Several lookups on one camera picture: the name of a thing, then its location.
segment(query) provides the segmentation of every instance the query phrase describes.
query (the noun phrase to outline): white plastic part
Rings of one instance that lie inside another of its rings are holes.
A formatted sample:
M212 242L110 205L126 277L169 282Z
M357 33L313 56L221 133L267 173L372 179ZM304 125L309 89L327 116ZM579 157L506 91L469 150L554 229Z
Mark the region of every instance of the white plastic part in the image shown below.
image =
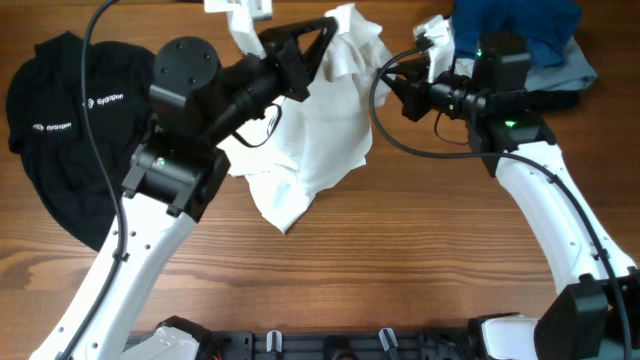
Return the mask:
M433 46L429 48L429 82L433 83L436 78L445 71L448 71L453 63L453 55L456 50L451 31L451 23L445 20L442 15L436 15L427 22L416 26L413 29L413 36L418 39L421 36L433 41Z
M142 306L165 264L191 234L195 222L187 214L167 215L167 205L141 194L122 198L130 235L120 270L102 306L80 339L74 360L118 359ZM89 269L66 313L31 360L55 359L66 348L109 273L118 243L117 222Z
M529 158L558 175L580 202L600 243L609 255L616 277L628 276L633 260L623 253L604 230L571 179L557 145L542 141L520 145L513 154ZM540 171L517 160L500 159L496 170L500 184L511 194L524 213L551 267L559 294L579 277L591 274L596 280L608 279L602 261L596 260L596 248L567 197Z
M226 12L229 32L240 51L257 55L261 59L267 56L253 28L253 22L271 19L271 0L205 0L204 11Z
M152 337L122 354L121 360L193 360L200 344L184 331L162 326Z
M487 354L496 360L538 360L533 332L538 319L508 316L490 319L482 324L482 337Z

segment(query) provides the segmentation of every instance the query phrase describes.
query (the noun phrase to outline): black cloth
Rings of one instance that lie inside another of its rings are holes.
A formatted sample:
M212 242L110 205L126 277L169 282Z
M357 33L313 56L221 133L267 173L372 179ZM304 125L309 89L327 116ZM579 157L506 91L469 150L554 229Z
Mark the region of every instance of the black cloth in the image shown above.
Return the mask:
M82 40L65 33L35 46L36 57L14 75L7 96L9 149L71 235L99 250L114 219L82 122ZM112 181L120 185L148 128L154 55L130 44L103 42L89 50L89 119Z

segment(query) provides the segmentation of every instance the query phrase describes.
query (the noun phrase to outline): wooden tabletop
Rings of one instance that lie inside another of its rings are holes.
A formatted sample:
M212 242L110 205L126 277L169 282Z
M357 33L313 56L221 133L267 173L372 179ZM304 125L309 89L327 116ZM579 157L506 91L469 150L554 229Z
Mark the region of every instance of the wooden tabletop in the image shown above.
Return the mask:
M338 3L277 3L260 29L319 17ZM548 116L574 180L621 248L640 260L640 3L583 2L576 38L600 79L574 110ZM451 3L367 2L394 53L412 27ZM33 57L33 45L65 30L83 34L93 6L0 8L0 98ZM202 5L118 5L96 42L157 51L179 36L209 40L223 65L239 59L225 16ZM7 139L4 101L0 137ZM460 151L437 140L433 115L418 124L390 98L379 112L415 147ZM464 139L462 123L442 133ZM95 253L49 216L20 158L0 147L0 359L24 359L67 308ZM136 325L179 315L214 330L363 330L462 325L520 311L540 316L555 297L547 262L515 202L479 160L413 157L374 131L368 164L318 194L282 235L256 209L244 179L227 178L194 234L160 276Z

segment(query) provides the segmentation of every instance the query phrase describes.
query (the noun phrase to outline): black cable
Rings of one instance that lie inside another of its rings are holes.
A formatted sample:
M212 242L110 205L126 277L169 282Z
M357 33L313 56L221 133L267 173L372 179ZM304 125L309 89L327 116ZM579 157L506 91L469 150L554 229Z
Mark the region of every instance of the black cable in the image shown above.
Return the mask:
M448 142L449 144L455 144L455 145L469 145L468 142L459 142L459 141L453 141L453 140L449 140L449 139L445 139L442 136L440 136L440 133L438 133L438 124L440 123L440 116L442 116L442 111L438 113L438 116L436 116L436 121L433 124L433 132L436 134L436 136L438 137L438 139Z
M105 279L104 284L102 285L102 289L100 289L100 292L96 297L96 300L94 301L93 305L89 309L89 312L87 312L87 315L85 316L84 320L82 320L82 323L78 327L78 330L69 341L69 344L65 348L64 352L60 357L57 358L60 360L68 360L71 357L73 350L75 349L76 345L82 338L82 335L84 335L85 331L87 330L87 327L95 317L96 313L98 312L98 309L104 302L104 299L107 296L107 293L109 292L109 289L111 288L111 285L113 284L113 281L116 278L118 269L120 268L120 262L122 261L122 258L125 255L124 252L125 252L126 241L127 241L127 238L126 238L127 223L126 223L126 219L123 216L124 210L122 209L122 203L120 202L119 197L116 195L116 188L115 186L113 186L113 182L111 181L111 177L109 176L109 171L105 167L102 156L100 155L100 151L98 150L98 147L96 145L96 140L93 136L93 130L91 130L91 123L89 122L89 106L87 105L87 52L89 50L91 33L93 32L93 28L95 27L96 22L100 18L100 15L102 15L102 13L104 13L109 8L109 6L113 5L116 2L117 0L106 0L102 5L100 5L98 10L96 10L95 14L93 14L93 17L89 21L89 26L87 27L87 32L84 36L84 41L82 43L82 58L80 60L80 71L81 71L80 83L82 87L82 105L83 105L82 112L84 115L83 117L84 127L87 132L87 138L89 139L89 143L91 144L91 149L93 150L93 153L96 156L96 162L98 163L98 167L100 167L100 172L102 173L102 176L104 177L104 181L107 184L107 188L109 190L109 197L113 202L113 207L116 212L116 221L118 223L118 245L113 254L113 263L111 264L111 269L109 269L107 278Z
M382 124L380 123L380 120L378 119L378 116L376 114L375 101L374 101L375 92L376 92L376 88L378 87L378 83L380 82L380 80L386 73L387 69L391 65L402 60L403 58L406 58L418 52L420 52L419 49L412 49L394 56L393 58L391 58L391 60L389 60L386 64L384 64L382 68L380 68L375 79L373 80L373 84L371 85L371 91L369 94L369 111L371 112L371 118L373 119L373 123L375 124L380 134L387 141L389 141L393 146L416 156L422 156L422 157L428 157L428 158L434 158L434 159L507 158L512 160L517 160L540 171L546 177L549 178L549 181L551 183L555 183L556 186L558 186L558 188L565 194L569 202L573 205L576 212L578 213L578 216L584 223L584 226L587 229L587 232L589 233L591 240L593 241L593 245L596 248L598 258L602 261L602 265L604 266L605 271L607 272L607 275L609 277L609 280L608 280L609 286L611 287L611 291L613 293L613 297L616 303L616 309L618 310L618 314L620 315L620 321L622 323L622 332L624 337L624 358L625 360L631 360L633 350L631 348L631 330L629 328L627 310L624 306L622 291L620 290L620 286L618 285L616 274L613 271L613 267L611 266L611 263L609 262L609 254L602 247L602 244L600 243L600 239L598 238L598 235L596 234L596 231L594 230L593 225L591 224L591 221L589 221L587 214L584 212L584 209L582 209L582 206L578 202L578 199L576 199L576 197L573 195L571 190L562 182L562 180L558 177L558 175L552 173L551 171L546 169L544 166L536 163L531 159L528 159L523 156L515 155L515 154L510 154L510 153L473 153L473 152L472 153L433 153L428 151L417 150L399 143L396 139L394 139L391 135L389 135L389 133L387 133L387 131L382 127ZM477 107L477 100L479 98L480 96L476 97L475 99L476 101L474 102L473 109L471 109L472 122L475 122L476 120L475 118L477 117L475 110Z
M231 134L236 140L238 140L238 142L248 148L251 149L255 149L258 148L264 144L267 143L267 141L269 141L269 139L271 139L271 135L273 135L273 133L276 131L276 128L278 127L278 124L280 123L280 119L282 118L282 107L278 104L271 104L272 106L275 106L278 109L278 114L271 118L271 121L269 121L269 125L267 126L267 138L261 142L260 144L254 145L251 144L250 142L248 142L245 138L242 137L242 135L238 134L237 131L234 131L233 134Z

